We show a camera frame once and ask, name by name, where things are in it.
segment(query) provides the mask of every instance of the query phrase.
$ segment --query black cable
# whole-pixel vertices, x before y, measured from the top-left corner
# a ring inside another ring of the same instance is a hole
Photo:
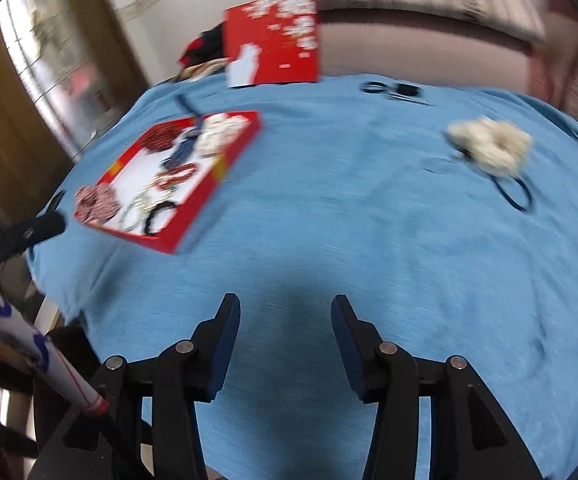
[[[498,177],[493,176],[492,174],[487,173],[489,177],[491,177],[491,180],[493,181],[493,183],[496,185],[496,187],[498,188],[498,191],[500,192],[500,194],[504,197],[504,199],[511,204],[511,206],[515,209],[517,209],[518,211],[521,211],[523,213],[529,213],[533,211],[533,195],[531,194],[531,191],[529,190],[529,187],[526,185],[526,183],[521,179],[518,178],[516,176],[512,177],[513,180],[515,180],[520,187],[522,188],[522,190],[524,191],[524,194],[527,197],[527,205],[526,206],[521,206],[520,204],[518,204],[513,198],[511,198],[507,192],[502,189],[502,186],[500,186],[500,182],[498,180]]]
[[[153,475],[147,470],[142,460],[136,456],[136,450],[127,442],[124,435],[118,428],[117,423],[111,418],[109,413],[92,418],[98,430],[118,454],[126,468],[123,471],[131,480],[152,480]]]

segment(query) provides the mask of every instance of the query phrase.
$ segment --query white fluffy scrunchie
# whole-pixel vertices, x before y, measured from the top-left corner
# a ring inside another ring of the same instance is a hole
[[[247,124],[248,119],[241,115],[213,114],[204,120],[195,150],[200,156],[215,155],[232,143]]]
[[[517,176],[533,143],[533,137],[513,124],[487,117],[451,123],[448,130],[451,140],[493,176]]]

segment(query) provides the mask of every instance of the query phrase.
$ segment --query metal screw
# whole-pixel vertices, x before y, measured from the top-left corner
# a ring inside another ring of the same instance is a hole
[[[466,368],[469,364],[464,357],[459,355],[454,355],[451,359],[449,359],[449,362],[451,363],[451,366],[457,368],[458,370],[464,370],[464,368]]]
[[[184,341],[179,342],[176,345],[176,352],[179,354],[188,354],[189,352],[193,351],[195,348],[194,342],[185,339]]]
[[[105,365],[109,370],[117,370],[122,366],[122,361],[123,359],[119,355],[114,355],[106,360]]]
[[[389,341],[380,343],[380,346],[378,346],[378,348],[380,349],[380,352],[386,355],[393,355],[395,354],[395,352],[398,351],[398,346],[395,345],[394,343],[390,343]]]

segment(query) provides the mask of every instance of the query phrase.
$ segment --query red line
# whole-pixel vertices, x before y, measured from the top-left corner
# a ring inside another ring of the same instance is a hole
[[[78,384],[78,382],[76,381],[75,376],[71,373],[71,368],[69,368],[69,365],[67,365],[66,360],[64,359],[62,353],[56,349],[56,352],[58,353],[58,355],[60,356],[60,359],[62,360],[62,362],[64,363],[64,367],[67,369],[67,372],[69,372],[69,375],[71,376],[71,379],[73,379],[73,383],[76,385],[76,388],[78,389],[78,391],[80,392],[80,395],[82,395],[82,398],[85,399],[85,404],[86,404],[86,408],[85,410],[88,410],[91,406],[94,405],[94,402],[89,402],[88,399],[86,398],[85,393],[82,391],[82,388],[80,388],[80,385]]]
[[[97,408],[92,408],[90,411],[89,410],[85,410],[89,415],[92,416],[101,416],[104,415],[104,412],[106,412],[106,410],[109,407],[109,403],[106,402],[105,399],[100,399],[101,402],[99,404],[99,406]]]

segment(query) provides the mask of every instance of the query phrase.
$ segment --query bed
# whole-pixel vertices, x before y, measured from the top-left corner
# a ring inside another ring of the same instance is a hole
[[[213,75],[157,86],[64,181],[70,218],[79,186],[152,124],[184,115],[178,92],[203,113],[259,110],[259,137],[175,254],[69,221],[29,255],[34,280],[67,322],[84,320],[101,359],[157,355],[226,292],[239,296],[226,384],[197,407],[206,462],[230,480],[361,478],[375,410],[348,387],[329,321],[336,294],[411,354],[466,356],[543,475],[565,479],[578,466],[578,122],[526,95],[536,94],[539,41],[526,27],[518,38],[421,7],[347,1],[323,9],[319,83],[227,89]],[[412,44],[438,62],[420,63]],[[498,55],[499,64],[487,60]],[[563,71],[575,81],[573,70]],[[433,106],[360,92],[388,76],[428,83]],[[578,110],[572,88],[557,97],[569,112]],[[511,208],[448,143],[451,121],[480,116],[533,136],[531,214]],[[422,402],[420,479],[429,431]]]

